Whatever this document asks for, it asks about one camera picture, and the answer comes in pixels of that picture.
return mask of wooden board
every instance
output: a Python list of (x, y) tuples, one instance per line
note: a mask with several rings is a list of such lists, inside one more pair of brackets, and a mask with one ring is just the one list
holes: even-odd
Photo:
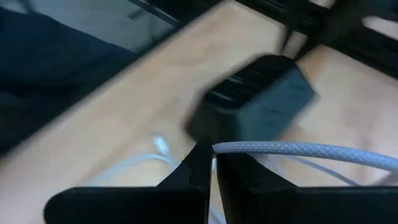
[[(2, 221), (43, 223), (42, 209), (52, 195), (85, 184), (121, 159), (155, 152), (154, 133), (164, 135), (172, 154), (182, 159), (192, 148), (182, 124), (200, 91), (254, 55), (273, 53), (281, 28), (229, 1), (197, 19), (2, 160)], [(282, 139), (398, 156), (396, 80), (323, 47), (300, 66), (319, 96)], [(380, 170), (353, 164), (319, 163), (363, 184), (383, 175)], [(296, 184), (342, 184), (293, 162), (282, 161), (282, 165)], [(150, 161), (104, 185), (155, 185), (167, 173), (165, 164)]]

